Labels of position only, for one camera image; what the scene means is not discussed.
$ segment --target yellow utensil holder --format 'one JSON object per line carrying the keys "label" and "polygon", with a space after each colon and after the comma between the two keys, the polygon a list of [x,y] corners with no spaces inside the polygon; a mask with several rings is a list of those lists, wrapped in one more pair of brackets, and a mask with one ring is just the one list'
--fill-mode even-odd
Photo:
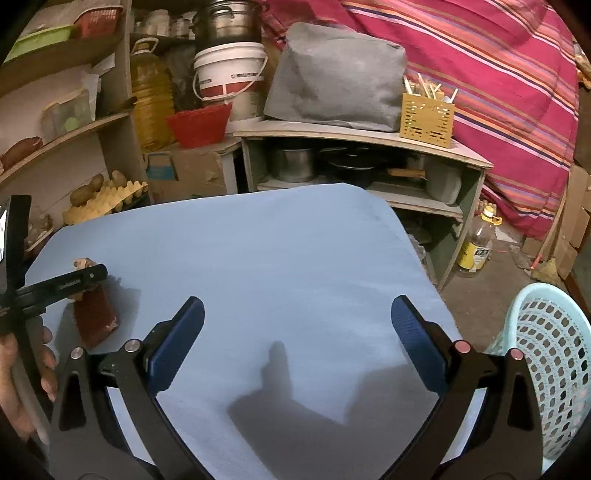
{"label": "yellow utensil holder", "polygon": [[449,148],[455,111],[453,103],[403,93],[400,136]]}

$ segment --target light blue tablecloth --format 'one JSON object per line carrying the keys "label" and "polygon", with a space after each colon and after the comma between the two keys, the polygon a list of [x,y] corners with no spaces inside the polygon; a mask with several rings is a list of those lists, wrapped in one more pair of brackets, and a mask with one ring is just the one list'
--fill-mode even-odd
{"label": "light blue tablecloth", "polygon": [[[156,205],[64,228],[27,284],[72,270],[77,257],[107,266],[121,319],[98,351],[144,338],[191,295],[203,300],[205,326],[158,400],[217,480],[377,480],[436,400],[392,328],[392,299],[406,294],[459,337],[396,215],[345,184]],[[68,301],[44,322],[60,353],[76,345]],[[132,450],[149,459],[112,398]]]}

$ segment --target striped fabric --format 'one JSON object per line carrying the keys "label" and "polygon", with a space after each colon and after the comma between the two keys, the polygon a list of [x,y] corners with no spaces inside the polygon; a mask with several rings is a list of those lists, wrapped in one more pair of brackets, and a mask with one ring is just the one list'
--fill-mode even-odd
{"label": "striped fabric", "polygon": [[342,24],[398,43],[408,71],[456,97],[454,137],[495,168],[484,194],[522,233],[550,228],[573,161],[572,35],[542,0],[268,0],[281,46],[295,21]]}

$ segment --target egg carton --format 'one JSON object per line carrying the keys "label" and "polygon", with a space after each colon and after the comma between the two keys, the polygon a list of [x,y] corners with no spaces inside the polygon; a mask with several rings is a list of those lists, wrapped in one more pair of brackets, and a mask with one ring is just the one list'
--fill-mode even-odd
{"label": "egg carton", "polygon": [[66,225],[75,225],[87,220],[102,217],[112,212],[120,212],[123,205],[129,205],[134,197],[148,191],[146,182],[128,181],[125,187],[115,187],[111,180],[103,185],[95,195],[81,207],[70,207],[63,212]]}

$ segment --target blue gripper pad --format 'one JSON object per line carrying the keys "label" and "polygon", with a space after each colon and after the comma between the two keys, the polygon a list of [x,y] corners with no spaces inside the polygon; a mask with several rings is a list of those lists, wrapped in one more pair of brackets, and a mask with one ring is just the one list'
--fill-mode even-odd
{"label": "blue gripper pad", "polygon": [[205,308],[189,297],[172,319],[172,328],[148,361],[148,391],[156,395],[172,384],[205,322]]}
{"label": "blue gripper pad", "polygon": [[392,326],[425,387],[439,396],[447,393],[447,363],[425,330],[421,314],[406,295],[394,299],[390,314]]}

